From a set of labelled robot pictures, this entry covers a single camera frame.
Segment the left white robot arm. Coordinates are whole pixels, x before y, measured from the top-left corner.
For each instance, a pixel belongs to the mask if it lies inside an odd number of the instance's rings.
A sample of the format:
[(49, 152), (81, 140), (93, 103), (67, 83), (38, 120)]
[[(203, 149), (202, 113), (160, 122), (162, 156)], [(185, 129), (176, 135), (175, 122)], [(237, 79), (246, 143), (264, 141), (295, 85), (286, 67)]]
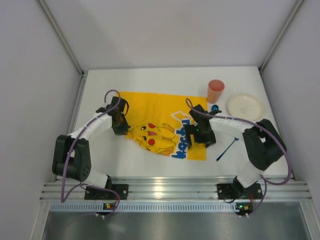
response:
[(125, 118), (128, 110), (129, 103), (114, 96), (110, 104), (97, 109), (93, 117), (78, 130), (59, 135), (53, 154), (53, 174), (98, 188), (110, 186), (111, 177), (93, 169), (90, 141), (110, 129), (117, 136), (126, 135), (130, 128)]

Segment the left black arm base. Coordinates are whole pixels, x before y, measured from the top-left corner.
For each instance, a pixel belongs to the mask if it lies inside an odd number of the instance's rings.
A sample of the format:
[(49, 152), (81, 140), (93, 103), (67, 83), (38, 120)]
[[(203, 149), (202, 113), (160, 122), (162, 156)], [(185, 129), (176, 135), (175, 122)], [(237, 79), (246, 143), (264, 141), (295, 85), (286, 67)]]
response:
[(128, 184), (113, 184), (111, 190), (101, 190), (87, 186), (85, 200), (126, 200), (129, 194)]

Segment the yellow Pikachu cloth placemat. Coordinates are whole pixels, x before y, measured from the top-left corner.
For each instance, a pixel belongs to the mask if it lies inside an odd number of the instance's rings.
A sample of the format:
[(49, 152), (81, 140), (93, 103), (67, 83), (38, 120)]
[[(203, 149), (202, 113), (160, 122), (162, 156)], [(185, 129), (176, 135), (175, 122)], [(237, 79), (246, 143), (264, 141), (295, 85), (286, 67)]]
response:
[(187, 146), (185, 126), (195, 124), (186, 96), (122, 91), (128, 102), (125, 116), (130, 129), (126, 138), (151, 153), (182, 160), (205, 161), (206, 147)]

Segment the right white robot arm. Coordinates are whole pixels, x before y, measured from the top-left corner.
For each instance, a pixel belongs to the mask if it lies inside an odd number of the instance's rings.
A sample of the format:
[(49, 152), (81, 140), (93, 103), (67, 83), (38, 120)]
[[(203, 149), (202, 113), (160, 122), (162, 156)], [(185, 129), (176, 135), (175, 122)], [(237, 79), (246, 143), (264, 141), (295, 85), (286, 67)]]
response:
[(217, 115), (221, 111), (208, 112), (198, 104), (193, 106), (186, 99), (190, 108), (189, 114), (196, 124), (184, 127), (186, 144), (192, 147), (194, 142), (210, 147), (216, 143), (215, 133), (223, 133), (242, 141), (248, 157), (248, 163), (233, 179), (231, 188), (237, 197), (254, 185), (262, 174), (281, 157), (287, 162), (288, 175), (291, 176), (292, 166), (285, 143), (281, 139), (274, 125), (268, 119), (252, 122), (239, 117)]

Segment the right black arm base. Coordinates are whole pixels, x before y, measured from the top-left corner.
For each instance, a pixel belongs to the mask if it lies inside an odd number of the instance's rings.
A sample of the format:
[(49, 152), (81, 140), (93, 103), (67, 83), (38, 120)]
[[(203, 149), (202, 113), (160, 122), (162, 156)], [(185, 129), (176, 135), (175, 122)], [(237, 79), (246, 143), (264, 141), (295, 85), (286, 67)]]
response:
[(232, 203), (235, 200), (260, 200), (263, 197), (263, 191), (259, 183), (254, 183), (248, 188), (241, 185), (236, 186), (233, 183), (219, 183), (216, 185), (219, 200)]

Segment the orange plastic cup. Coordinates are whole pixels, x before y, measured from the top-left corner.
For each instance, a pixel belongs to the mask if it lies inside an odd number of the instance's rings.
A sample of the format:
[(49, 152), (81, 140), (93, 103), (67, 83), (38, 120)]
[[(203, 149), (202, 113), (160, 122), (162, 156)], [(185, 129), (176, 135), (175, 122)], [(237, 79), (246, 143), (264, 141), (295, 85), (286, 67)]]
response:
[(225, 89), (225, 84), (219, 79), (213, 79), (208, 83), (207, 102), (215, 104)]

